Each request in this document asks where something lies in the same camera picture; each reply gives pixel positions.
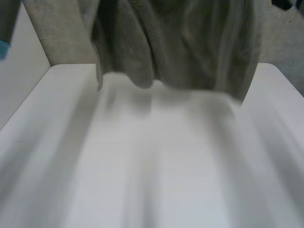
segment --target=gray cloth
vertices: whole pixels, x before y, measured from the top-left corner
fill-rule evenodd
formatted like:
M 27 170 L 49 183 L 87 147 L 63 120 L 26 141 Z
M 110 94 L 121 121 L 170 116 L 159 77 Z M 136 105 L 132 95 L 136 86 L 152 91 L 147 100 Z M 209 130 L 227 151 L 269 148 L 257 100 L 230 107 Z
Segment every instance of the gray cloth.
M 103 74 L 245 98 L 259 55 L 259 0 L 78 0 Z

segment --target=beige wall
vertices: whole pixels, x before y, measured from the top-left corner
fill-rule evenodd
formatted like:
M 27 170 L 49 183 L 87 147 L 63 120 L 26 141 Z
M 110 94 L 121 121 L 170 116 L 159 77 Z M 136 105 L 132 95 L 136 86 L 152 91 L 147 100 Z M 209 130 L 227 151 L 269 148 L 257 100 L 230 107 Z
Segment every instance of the beige wall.
M 23 0 L 50 64 L 94 63 L 77 0 Z

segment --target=white tabletop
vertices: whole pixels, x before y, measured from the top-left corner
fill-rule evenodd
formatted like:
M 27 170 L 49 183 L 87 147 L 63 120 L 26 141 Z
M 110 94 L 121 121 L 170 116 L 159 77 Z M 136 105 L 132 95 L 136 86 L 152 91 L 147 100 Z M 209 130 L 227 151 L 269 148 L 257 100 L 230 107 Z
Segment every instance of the white tabletop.
M 0 132 L 0 227 L 302 227 L 297 192 L 259 137 L 260 112 L 248 114 L 274 103 L 301 132 L 258 85 L 272 74 L 289 87 L 276 70 L 258 66 L 240 107 L 160 82 L 142 90 L 120 74 L 97 92 L 94 65 L 52 67 Z

